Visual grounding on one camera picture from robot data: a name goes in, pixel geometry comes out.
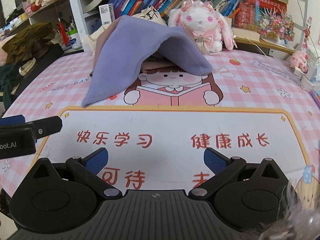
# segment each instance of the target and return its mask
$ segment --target crosshair symbol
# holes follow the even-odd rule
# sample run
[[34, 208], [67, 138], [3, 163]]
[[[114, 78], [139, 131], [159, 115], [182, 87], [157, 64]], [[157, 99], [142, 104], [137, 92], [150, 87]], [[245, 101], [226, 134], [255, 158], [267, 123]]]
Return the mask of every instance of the crosshair symbol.
[[159, 198], [159, 197], [160, 197], [160, 194], [159, 194], [159, 193], [154, 193], [154, 194], [152, 194], [151, 196], [153, 196], [154, 198]]

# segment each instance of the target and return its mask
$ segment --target pink toy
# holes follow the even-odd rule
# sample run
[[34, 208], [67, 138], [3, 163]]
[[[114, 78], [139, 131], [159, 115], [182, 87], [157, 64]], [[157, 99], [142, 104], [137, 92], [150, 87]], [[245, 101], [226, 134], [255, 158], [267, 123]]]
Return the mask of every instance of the pink toy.
[[235, 45], [231, 27], [225, 18], [212, 7], [212, 2], [185, 0], [180, 9], [169, 14], [169, 27], [188, 26], [204, 54], [222, 51], [222, 41], [228, 50]]
[[300, 50], [297, 50], [293, 53], [291, 59], [290, 59], [290, 67], [298, 67], [301, 69], [303, 73], [307, 72], [307, 59], [308, 55]]

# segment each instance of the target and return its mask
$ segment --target triangular hole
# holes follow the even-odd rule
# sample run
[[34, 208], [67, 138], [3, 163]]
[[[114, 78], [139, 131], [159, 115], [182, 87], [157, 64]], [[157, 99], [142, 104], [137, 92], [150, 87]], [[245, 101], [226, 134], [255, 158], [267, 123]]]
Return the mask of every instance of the triangular hole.
[[279, 179], [278, 174], [276, 173], [276, 171], [274, 170], [271, 164], [267, 164], [261, 176], [267, 177], [267, 178]]
[[44, 164], [41, 164], [36, 171], [36, 173], [33, 175], [33, 179], [43, 178], [43, 177], [49, 177], [49, 172], [47, 170], [47, 167]]

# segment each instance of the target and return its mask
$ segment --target table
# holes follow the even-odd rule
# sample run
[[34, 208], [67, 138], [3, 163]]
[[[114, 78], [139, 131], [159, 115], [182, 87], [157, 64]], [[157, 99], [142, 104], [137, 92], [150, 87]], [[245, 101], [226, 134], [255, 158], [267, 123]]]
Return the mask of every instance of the table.
[[[83, 52], [56, 60], [5, 116], [23, 114], [31, 121], [59, 115], [63, 128], [39, 140], [35, 155], [2, 160], [1, 186], [13, 195], [38, 157], [64, 162], [106, 147], [109, 162], [98, 175], [123, 192], [188, 191], [214, 175], [203, 162], [204, 148], [213, 147], [248, 162], [274, 158], [292, 183], [301, 185], [301, 196], [318, 189], [320, 110], [288, 63], [236, 50], [207, 59], [212, 75], [140, 74], [128, 90], [86, 109], [80, 105], [91, 81], [92, 56]], [[165, 75], [180, 79], [162, 86]], [[223, 93], [215, 106], [214, 83]], [[310, 180], [301, 179], [304, 171]]]

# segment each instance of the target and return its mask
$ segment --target dark green cloth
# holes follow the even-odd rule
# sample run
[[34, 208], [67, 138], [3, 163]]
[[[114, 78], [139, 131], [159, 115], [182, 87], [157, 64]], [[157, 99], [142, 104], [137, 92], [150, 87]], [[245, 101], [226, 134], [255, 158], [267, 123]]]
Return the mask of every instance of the dark green cloth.
[[23, 62], [19, 62], [16, 65], [7, 64], [0, 67], [0, 92], [3, 92], [3, 103], [6, 110], [13, 103], [11, 96], [13, 88], [17, 86], [23, 78], [23, 76], [19, 74], [19, 67], [22, 65]]
[[17, 64], [32, 57], [32, 45], [44, 38], [54, 38], [52, 23], [36, 23], [18, 32], [2, 49], [8, 53], [7, 64]]

